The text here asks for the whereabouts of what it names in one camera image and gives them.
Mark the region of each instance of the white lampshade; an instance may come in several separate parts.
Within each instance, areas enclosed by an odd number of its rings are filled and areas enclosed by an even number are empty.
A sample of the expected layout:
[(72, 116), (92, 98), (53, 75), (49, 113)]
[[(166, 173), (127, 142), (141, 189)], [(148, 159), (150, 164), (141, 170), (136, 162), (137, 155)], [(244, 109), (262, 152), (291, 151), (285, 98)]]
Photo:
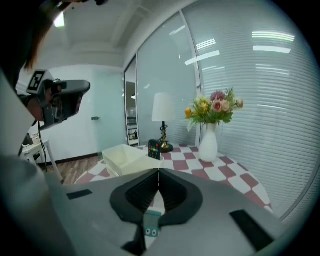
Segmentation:
[(176, 119), (174, 101), (170, 94), (160, 92), (154, 95), (152, 121), (163, 122)]

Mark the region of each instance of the black cable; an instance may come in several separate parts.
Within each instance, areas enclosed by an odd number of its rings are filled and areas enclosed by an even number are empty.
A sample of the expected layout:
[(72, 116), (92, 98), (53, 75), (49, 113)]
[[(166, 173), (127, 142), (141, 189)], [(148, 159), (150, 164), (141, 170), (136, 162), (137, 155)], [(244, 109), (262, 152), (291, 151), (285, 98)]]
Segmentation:
[(47, 153), (46, 153), (46, 147), (45, 147), (44, 143), (42, 142), (42, 138), (41, 138), (40, 122), (38, 122), (38, 131), (39, 131), (40, 143), (41, 143), (41, 146), (42, 146), (42, 149), (43, 149), (43, 153), (44, 153), (45, 171), (48, 172), (48, 169), (47, 169)]

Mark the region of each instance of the handheld device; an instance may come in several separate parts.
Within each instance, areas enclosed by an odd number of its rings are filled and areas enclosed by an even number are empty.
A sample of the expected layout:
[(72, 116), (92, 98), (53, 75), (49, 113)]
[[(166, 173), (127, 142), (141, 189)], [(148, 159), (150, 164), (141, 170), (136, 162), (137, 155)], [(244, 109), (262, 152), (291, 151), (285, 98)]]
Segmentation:
[(160, 160), (161, 156), (161, 145), (158, 140), (150, 139), (148, 144), (149, 157)]
[(90, 87), (86, 80), (54, 80), (49, 70), (36, 70), (26, 92), (34, 95), (42, 107), (44, 125), (40, 129), (45, 130), (76, 115)]

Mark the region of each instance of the teal object with eyes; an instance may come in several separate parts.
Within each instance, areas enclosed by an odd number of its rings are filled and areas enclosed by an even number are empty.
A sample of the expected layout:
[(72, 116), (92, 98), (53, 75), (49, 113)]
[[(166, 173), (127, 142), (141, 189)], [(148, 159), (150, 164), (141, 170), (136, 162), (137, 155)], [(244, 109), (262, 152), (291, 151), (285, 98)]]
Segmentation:
[(143, 218), (144, 235), (156, 238), (159, 234), (158, 221), (162, 213), (160, 211), (147, 210)]

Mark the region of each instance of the remote control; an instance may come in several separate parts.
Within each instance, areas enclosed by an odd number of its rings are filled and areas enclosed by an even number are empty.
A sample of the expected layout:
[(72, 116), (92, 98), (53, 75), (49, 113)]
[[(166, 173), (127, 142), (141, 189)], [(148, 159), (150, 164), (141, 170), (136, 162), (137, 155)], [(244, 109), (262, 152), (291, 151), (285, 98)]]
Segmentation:
[(150, 139), (148, 148), (149, 148), (149, 157), (160, 160), (161, 149), (160, 149), (159, 141), (155, 139)]

